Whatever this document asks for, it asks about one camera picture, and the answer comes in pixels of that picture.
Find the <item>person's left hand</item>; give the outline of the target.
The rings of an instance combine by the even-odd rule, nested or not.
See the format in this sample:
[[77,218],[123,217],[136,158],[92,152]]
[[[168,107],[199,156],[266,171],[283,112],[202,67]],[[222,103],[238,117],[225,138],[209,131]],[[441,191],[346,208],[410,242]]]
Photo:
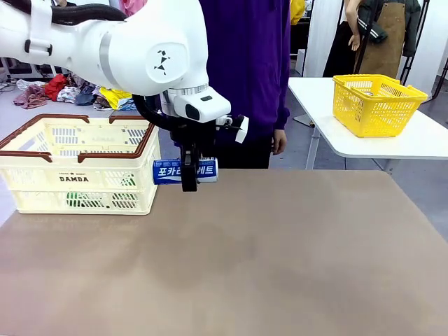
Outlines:
[[274,155],[282,154],[286,149],[287,136],[284,129],[274,130],[273,140],[272,140],[272,153]]

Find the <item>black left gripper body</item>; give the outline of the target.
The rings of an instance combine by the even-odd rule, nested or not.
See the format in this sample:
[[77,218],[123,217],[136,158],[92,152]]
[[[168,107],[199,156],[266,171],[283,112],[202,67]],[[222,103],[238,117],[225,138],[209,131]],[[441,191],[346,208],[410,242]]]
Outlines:
[[214,122],[200,123],[191,120],[170,120],[170,137],[180,148],[183,159],[187,151],[195,153],[196,158],[211,157],[215,144]]

